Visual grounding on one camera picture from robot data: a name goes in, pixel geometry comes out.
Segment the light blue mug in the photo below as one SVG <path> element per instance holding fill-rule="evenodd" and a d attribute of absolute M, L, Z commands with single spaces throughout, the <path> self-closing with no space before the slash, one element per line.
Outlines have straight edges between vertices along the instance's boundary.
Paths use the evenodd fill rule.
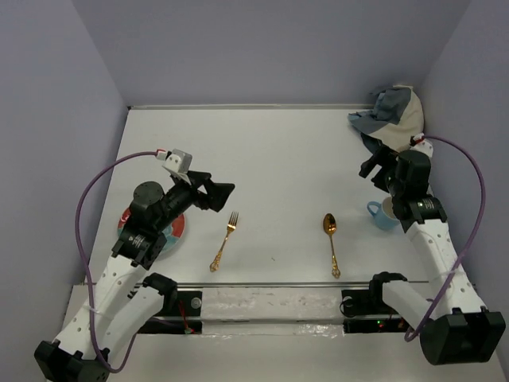
<path fill-rule="evenodd" d="M 400 221 L 393 211 L 391 197 L 386 197 L 382 202 L 368 202 L 367 211 L 371 214 L 375 225 L 383 231 L 393 230 L 400 225 Z"/>

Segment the red and teal plate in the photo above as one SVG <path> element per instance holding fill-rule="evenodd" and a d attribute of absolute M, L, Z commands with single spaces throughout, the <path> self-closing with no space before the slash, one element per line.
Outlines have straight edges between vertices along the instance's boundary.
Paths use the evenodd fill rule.
<path fill-rule="evenodd" d="M 130 209 L 126 208 L 120 216 L 117 224 L 118 236 L 120 236 L 120 233 L 122 232 L 122 229 L 124 228 L 129 217 Z M 161 250 L 161 255 L 168 255 L 177 247 L 178 242 L 181 240 L 185 233 L 185 223 L 185 214 L 181 214 L 177 219 L 175 219 L 174 222 L 171 223 L 170 226 L 163 230 L 166 238 L 166 243 Z"/>

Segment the striped cloth placemat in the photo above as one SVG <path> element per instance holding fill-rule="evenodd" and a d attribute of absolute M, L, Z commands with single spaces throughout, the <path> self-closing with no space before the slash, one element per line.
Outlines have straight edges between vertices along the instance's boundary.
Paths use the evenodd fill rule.
<path fill-rule="evenodd" d="M 348 115 L 350 126 L 359 133 L 372 154 L 385 145 L 400 152 L 410 139 L 424 131 L 422 102 L 412 86 L 393 85 L 376 88 L 372 109 Z"/>

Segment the gold spoon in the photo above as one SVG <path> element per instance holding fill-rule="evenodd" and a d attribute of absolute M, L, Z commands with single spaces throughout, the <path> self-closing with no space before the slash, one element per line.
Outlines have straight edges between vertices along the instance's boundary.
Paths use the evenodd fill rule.
<path fill-rule="evenodd" d="M 340 273 L 340 269 L 338 266 L 335 247 L 334 247 L 334 241 L 333 241 L 333 235 L 336 233 L 337 225 L 336 225 L 336 219 L 331 213 L 327 213 L 324 216 L 323 229 L 324 229 L 324 232 L 328 235 L 329 243 L 330 243 L 330 247 L 331 247 L 331 257 L 332 257 L 332 259 L 331 259 L 331 261 L 332 261 L 331 273 L 335 279 L 338 279 L 340 277 L 341 273 Z"/>

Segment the gold fork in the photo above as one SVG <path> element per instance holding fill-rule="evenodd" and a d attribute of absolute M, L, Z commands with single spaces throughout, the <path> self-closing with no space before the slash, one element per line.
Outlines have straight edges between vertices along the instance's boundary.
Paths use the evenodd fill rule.
<path fill-rule="evenodd" d="M 223 238 L 220 249 L 218 250 L 215 258 L 209 265 L 210 272 L 216 272 L 219 270 L 220 260 L 222 258 L 224 247 L 226 246 L 229 236 L 236 230 L 238 220 L 239 220 L 239 213 L 236 211 L 232 212 L 230 215 L 229 221 L 227 223 L 226 234 L 225 234 L 225 237 Z"/>

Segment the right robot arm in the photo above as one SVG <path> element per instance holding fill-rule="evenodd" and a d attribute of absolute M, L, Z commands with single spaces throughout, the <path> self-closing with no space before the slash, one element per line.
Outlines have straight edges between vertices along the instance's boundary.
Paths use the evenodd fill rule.
<path fill-rule="evenodd" d="M 434 299 L 422 297 L 401 274 L 374 275 L 366 293 L 376 312 L 388 308 L 409 328 L 404 339 L 418 339 L 432 365 L 485 363 L 506 329 L 503 315 L 490 311 L 470 283 L 449 234 L 441 202 L 429 193 L 431 162 L 418 150 L 396 152 L 381 146 L 360 167 L 374 186 L 390 194 L 393 211 L 419 255 Z"/>

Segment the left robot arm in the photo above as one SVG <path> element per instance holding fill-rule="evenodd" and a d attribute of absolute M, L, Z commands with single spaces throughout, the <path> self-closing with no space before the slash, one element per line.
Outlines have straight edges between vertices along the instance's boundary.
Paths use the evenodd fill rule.
<path fill-rule="evenodd" d="M 220 211 L 234 190 L 209 173 L 190 171 L 172 177 L 165 191 L 155 181 L 136 187 L 130 216 L 89 297 L 52 341 L 42 341 L 34 357 L 50 381 L 105 381 L 116 370 L 111 360 L 130 350 L 138 330 L 156 313 L 176 305 L 177 283 L 151 272 L 165 246 L 164 230 L 189 207 Z"/>

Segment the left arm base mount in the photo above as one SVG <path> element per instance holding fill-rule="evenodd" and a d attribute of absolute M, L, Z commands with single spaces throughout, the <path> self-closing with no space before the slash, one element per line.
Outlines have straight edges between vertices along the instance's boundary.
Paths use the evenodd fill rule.
<path fill-rule="evenodd" d="M 179 290 L 174 300 L 165 298 L 162 309 L 149 319 L 138 333 L 171 335 L 202 334 L 202 300 L 202 290 Z"/>

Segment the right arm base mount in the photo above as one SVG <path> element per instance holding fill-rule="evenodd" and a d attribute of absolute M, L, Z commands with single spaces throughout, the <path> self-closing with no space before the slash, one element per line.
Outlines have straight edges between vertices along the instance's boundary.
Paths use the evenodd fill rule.
<path fill-rule="evenodd" d="M 346 334 L 404 333 L 409 328 L 395 310 L 374 302 L 368 289 L 342 290 L 340 312 Z"/>

